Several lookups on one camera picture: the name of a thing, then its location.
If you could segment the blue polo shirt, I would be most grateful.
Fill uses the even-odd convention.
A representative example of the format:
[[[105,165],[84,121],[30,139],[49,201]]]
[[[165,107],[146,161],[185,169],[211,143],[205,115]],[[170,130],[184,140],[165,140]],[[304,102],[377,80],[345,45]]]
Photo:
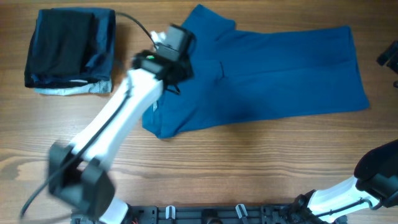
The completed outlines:
[[[230,123],[369,107],[347,26],[262,34],[197,5],[183,23],[195,35],[193,78],[142,117],[157,138]]]

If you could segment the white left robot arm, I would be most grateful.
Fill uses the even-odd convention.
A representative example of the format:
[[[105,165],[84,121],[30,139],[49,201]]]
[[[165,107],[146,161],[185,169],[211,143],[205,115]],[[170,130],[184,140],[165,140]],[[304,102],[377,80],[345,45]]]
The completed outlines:
[[[186,53],[138,53],[125,80],[97,117],[67,146],[51,146],[44,183],[49,193],[95,222],[132,222],[132,208],[115,196],[108,171],[121,143],[143,113],[169,85],[192,75]]]

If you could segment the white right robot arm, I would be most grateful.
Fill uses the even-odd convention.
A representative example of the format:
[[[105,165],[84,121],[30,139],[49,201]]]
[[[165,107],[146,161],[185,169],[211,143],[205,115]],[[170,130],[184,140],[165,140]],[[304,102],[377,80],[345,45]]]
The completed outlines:
[[[397,206],[397,140],[367,152],[349,179],[299,195],[287,210],[290,223],[338,223],[347,214]]]

